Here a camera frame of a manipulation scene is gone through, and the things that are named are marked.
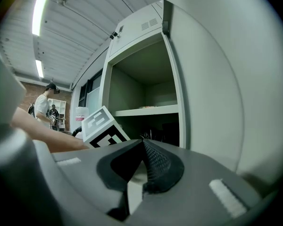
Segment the man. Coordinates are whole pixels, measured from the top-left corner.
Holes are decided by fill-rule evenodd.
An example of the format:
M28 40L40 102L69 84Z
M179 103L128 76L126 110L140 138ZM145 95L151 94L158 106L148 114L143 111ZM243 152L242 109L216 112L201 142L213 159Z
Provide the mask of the man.
M49 117L51 117L51 115L58 118L58 111L56 110L56 105L51 106L51 110L49 111Z
M58 93L60 93L60 90L57 88L57 86L54 83L50 83L46 86L43 94L39 95L36 103L34 104L34 114L36 119L42 122L44 126L48 128L51 124L51 119L46 117L46 112L49 106L48 99L53 98L53 95Z

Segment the ceiling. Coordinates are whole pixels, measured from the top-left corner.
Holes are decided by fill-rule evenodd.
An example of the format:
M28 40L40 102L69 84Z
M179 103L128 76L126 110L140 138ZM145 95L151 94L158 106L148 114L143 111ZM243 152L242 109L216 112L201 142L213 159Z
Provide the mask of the ceiling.
M0 53L19 77L39 81L35 60L42 61L43 81L69 87L92 54L109 39L117 24L158 0L47 0L41 34L33 42L36 0L18 0L0 26Z

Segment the black cap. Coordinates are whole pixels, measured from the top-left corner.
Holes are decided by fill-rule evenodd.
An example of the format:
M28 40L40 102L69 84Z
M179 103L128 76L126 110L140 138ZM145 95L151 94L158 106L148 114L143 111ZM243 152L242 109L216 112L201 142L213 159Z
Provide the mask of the black cap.
M57 86L54 83L50 83L46 86L46 88L53 89L54 94L60 93L60 90L57 88Z

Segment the white box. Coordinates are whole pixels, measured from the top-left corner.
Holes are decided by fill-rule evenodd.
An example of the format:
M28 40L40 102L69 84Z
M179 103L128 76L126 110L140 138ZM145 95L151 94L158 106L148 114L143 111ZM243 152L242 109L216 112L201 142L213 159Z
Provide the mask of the white box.
M105 106L82 121L83 141L93 147L130 140Z

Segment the white cabinet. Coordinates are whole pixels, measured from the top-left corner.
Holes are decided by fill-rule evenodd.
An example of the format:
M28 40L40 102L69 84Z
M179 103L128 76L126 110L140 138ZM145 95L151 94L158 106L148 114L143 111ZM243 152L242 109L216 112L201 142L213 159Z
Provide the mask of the white cabinet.
M108 56L115 57L135 43L160 32L162 8L156 3L150 4L121 21L115 37L110 44Z
M110 43L99 101L130 139L153 128L172 134L178 138L173 144L185 147L180 79L162 34L162 14L157 2L119 23L116 32L120 27L123 31Z

